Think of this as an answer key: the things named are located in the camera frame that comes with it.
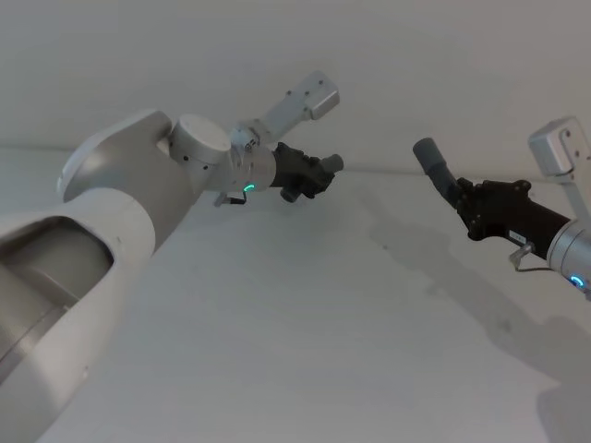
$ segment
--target white ceiling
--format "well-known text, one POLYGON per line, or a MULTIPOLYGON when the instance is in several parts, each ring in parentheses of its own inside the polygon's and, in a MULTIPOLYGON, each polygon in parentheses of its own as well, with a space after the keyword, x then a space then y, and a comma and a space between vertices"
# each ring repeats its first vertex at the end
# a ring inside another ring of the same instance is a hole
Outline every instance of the white ceiling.
POLYGON ((74 147, 139 108, 226 128, 314 69, 342 104, 287 141, 354 167, 529 176, 526 139, 577 114, 591 133, 588 0, 5 0, 0 141, 74 147))

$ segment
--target cylindrical joint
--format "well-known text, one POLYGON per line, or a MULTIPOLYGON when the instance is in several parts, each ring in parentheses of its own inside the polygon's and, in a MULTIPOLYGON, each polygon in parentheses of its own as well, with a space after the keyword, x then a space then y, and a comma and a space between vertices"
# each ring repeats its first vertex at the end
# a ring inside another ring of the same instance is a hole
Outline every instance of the cylindrical joint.
POLYGON ((591 233, 577 220, 556 234, 548 251, 549 266, 581 290, 591 294, 591 233))
POLYGON ((187 171, 195 199, 229 150, 225 131, 199 115, 182 115, 170 136, 170 156, 187 171))

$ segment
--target white wall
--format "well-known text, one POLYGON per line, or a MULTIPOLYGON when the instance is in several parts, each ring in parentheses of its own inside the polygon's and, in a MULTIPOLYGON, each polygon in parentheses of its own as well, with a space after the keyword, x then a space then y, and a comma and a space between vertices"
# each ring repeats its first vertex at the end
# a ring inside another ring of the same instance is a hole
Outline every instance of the white wall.
POLYGON ((431 134, 456 170, 529 176, 527 136, 591 133, 587 0, 5 0, 0 141, 74 147, 138 108, 257 116, 313 69, 343 104, 288 141, 416 170, 431 134))
MULTIPOLYGON (((64 159, 1 150, 0 212, 56 202, 64 159)), ((586 443, 591 305, 512 251, 468 242, 422 177, 208 196, 42 443, 586 443)))

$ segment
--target robotic arm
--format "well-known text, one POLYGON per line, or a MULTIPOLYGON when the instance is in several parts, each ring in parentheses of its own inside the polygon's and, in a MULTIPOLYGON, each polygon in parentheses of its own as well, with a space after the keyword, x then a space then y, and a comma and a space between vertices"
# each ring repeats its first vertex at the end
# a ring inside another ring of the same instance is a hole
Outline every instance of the robotic arm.
POLYGON ((509 257, 515 270, 554 270, 591 300, 591 149, 583 129, 574 117, 562 118, 533 134, 529 146, 542 173, 564 188, 576 220, 532 201, 531 184, 525 180, 485 180, 477 185, 464 178, 456 181, 431 138, 420 140, 413 151, 434 186, 457 210, 471 240, 503 237, 519 246, 509 257), (549 267, 520 269, 528 254, 546 260, 549 267))
POLYGON ((343 169, 277 142, 339 103, 321 72, 260 119, 226 134, 183 115, 145 111, 96 134, 58 180, 64 204, 0 218, 0 441, 33 443, 92 370, 125 293, 203 191, 215 206, 280 187, 314 198, 343 169), (241 198, 228 197, 238 192, 241 198))

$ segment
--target blue led light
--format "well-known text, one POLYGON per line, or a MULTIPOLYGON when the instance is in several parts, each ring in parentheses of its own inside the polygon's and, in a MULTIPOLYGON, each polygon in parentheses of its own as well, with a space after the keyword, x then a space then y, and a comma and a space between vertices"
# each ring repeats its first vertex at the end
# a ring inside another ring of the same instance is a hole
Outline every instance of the blue led light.
POLYGON ((579 289, 585 288, 585 282, 581 277, 577 277, 576 275, 572 275, 571 282, 579 289))

